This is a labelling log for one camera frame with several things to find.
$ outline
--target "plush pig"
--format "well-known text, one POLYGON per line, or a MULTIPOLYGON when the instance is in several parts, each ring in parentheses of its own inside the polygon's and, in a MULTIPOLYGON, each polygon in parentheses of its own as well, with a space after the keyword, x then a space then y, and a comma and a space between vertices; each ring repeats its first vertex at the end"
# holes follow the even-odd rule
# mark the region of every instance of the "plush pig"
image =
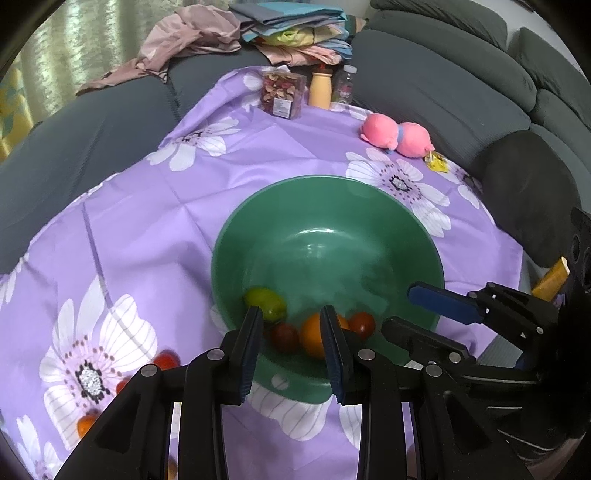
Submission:
POLYGON ((384 148, 388 153, 396 150, 405 157, 424 157, 435 150, 424 127, 411 122, 398 125, 381 113, 372 113, 367 117, 359 136, 374 147, 384 148))

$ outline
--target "red cherry tomato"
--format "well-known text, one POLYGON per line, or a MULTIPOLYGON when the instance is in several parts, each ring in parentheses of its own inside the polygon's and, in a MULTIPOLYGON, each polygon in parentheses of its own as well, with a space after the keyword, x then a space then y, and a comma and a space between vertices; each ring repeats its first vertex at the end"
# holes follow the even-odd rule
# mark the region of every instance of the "red cherry tomato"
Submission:
POLYGON ((170 370, 171 368, 180 367, 181 362, 178 357, 172 352, 160 352, 152 360, 153 364, 160 367, 160 370, 170 370))
POLYGON ((121 393, 121 390, 123 390, 123 387, 126 386, 128 382, 129 378, 124 378, 123 380, 121 380, 115 387, 115 395, 119 395, 119 393, 121 393))
POLYGON ((363 341, 371 337, 375 330, 374 317, 367 312, 355 313, 348 323, 351 331, 357 333, 363 341))
POLYGON ((269 339, 279 353, 296 353, 300 348, 297 328, 289 323, 278 323, 269 332, 269 339))

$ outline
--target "bowl rim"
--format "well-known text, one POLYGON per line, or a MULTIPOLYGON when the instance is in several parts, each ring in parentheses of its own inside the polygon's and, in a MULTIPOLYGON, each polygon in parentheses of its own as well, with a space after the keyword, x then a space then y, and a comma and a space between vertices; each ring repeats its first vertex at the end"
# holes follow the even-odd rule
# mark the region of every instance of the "bowl rim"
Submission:
MULTIPOLYGON (((414 219, 414 221, 416 222, 416 224, 423 230, 423 233, 425 234, 425 236, 428 238, 429 242, 431 243, 431 246, 433 247, 433 249, 435 250, 436 254, 437 254, 437 270, 439 273, 439 278, 441 279, 441 282, 439 285, 436 285, 436 287, 439 288, 444 288, 445 285, 445 276, 444 276, 444 271, 443 271, 443 264, 441 263, 441 256, 439 255, 439 250, 437 249, 437 245, 435 245, 435 242, 433 241, 433 237, 429 234, 429 232, 427 231, 427 229, 425 228, 425 226, 423 225, 423 223, 416 217, 415 214, 413 214, 413 212, 406 207, 405 204, 403 204, 402 202, 400 202, 397 198, 395 198, 394 196, 388 194, 387 192, 383 191, 382 189, 375 187, 373 185, 370 185, 368 183, 364 183, 362 181, 359 180, 355 180, 355 179, 350 179, 347 177, 341 177, 338 175, 327 175, 327 174, 320 174, 320 175, 301 175, 301 176, 297 176, 297 177, 290 177, 288 179, 283 179, 283 180, 279 180, 276 181, 274 183, 271 183, 263 188, 261 188, 260 190, 257 190, 255 193, 249 195, 245 200, 243 200, 242 202, 240 202, 240 204, 234 209, 234 211, 228 216, 228 218, 226 219, 226 221, 224 222, 222 228, 220 229, 217 238, 216 238, 216 242, 214 244, 213 247, 213 252, 212 252, 212 262, 211 262, 211 266, 210 266, 210 276, 211 276, 211 290, 212 290, 212 297, 213 297, 213 304, 217 307, 217 310, 220 314, 220 317, 222 319, 222 322, 227 326, 225 317, 228 316, 228 313, 225 311, 225 308, 219 303, 219 294, 217 294, 217 292, 219 291, 219 288, 217 287, 220 279, 218 277, 218 275, 216 274, 216 269, 215 269, 215 265, 216 263, 219 261, 219 249, 220 249, 220 243, 226 233, 226 231, 228 230, 228 228, 230 227, 230 224, 232 223, 232 221, 234 220, 235 216, 238 215, 240 213, 240 211, 252 200, 254 200, 256 197, 258 197, 261 194, 264 194, 267 190, 270 190, 271 188, 280 186, 284 183, 290 183, 290 182, 294 182, 294 181, 301 181, 301 180, 310 180, 310 179, 331 179, 331 180, 338 180, 338 181, 344 181, 344 182, 352 182, 352 183, 356 183, 356 184, 361 184, 366 186, 369 189, 373 189, 374 191, 378 191, 380 192, 380 194, 384 195, 385 197, 389 198, 390 200, 392 200, 393 202, 399 204, 402 208, 404 208, 404 210, 414 219)), ((437 326, 437 323, 439 322, 439 318, 436 317, 435 321, 434 321, 434 325, 433 327, 437 326)), ((263 356, 260 355, 258 360, 257 360, 257 366, 258 364, 261 364, 260 368, 265 368, 268 369, 271 366, 277 367, 279 369, 285 370, 285 367, 283 367, 282 365, 278 364, 277 362, 271 360, 269 357, 267 356, 263 356)), ((328 380, 326 381, 322 381, 321 379, 318 380, 312 380, 310 377, 307 377, 305 375, 299 374, 297 372, 293 372, 293 371, 289 371, 290 375, 300 378, 302 380, 305 380, 308 383, 312 383, 318 387, 324 387, 326 385, 326 383, 328 382, 328 380)), ((332 396, 332 392, 329 393, 328 398, 330 398, 332 396)), ((292 398, 292 400, 296 400, 296 401, 301 401, 299 399, 296 398, 292 398)))

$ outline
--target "pink cloth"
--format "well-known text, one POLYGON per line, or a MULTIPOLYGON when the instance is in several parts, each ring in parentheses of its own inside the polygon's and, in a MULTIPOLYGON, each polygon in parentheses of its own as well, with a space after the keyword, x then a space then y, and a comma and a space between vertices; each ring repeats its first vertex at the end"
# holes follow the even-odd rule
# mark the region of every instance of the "pink cloth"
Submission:
POLYGON ((337 65, 341 62, 341 56, 334 50, 319 47, 318 45, 308 45, 306 47, 273 47, 271 45, 256 45, 261 53, 275 65, 286 61, 290 67, 301 65, 314 65, 316 63, 326 63, 327 65, 337 65))
POLYGON ((240 22, 232 12, 210 5, 181 7, 154 26, 137 58, 107 72, 99 80, 85 83, 76 95, 147 75, 156 75, 166 82, 171 58, 231 53, 240 49, 239 38, 240 22))

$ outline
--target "screw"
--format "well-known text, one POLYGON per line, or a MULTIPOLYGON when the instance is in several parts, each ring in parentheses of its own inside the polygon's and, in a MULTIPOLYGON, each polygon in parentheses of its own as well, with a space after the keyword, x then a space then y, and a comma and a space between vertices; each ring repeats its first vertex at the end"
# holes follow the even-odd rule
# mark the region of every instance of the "screw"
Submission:
POLYGON ((359 352, 357 352, 357 356, 361 360, 373 360, 375 358, 375 352, 369 348, 362 348, 359 352))
POLYGON ((443 370, 441 370, 439 365, 427 365, 425 372, 427 372, 427 375, 430 377, 440 377, 443 373, 443 370))
POLYGON ((144 377, 152 377, 158 371, 158 367, 154 364, 144 365, 142 367, 142 375, 144 377))
POLYGON ((213 350, 207 352, 207 358, 209 358, 210 360, 221 360, 223 357, 224 352, 219 348, 214 348, 213 350))
POLYGON ((448 358, 449 358, 449 361, 453 364, 458 364, 462 361, 461 355, 457 352, 450 353, 448 358))

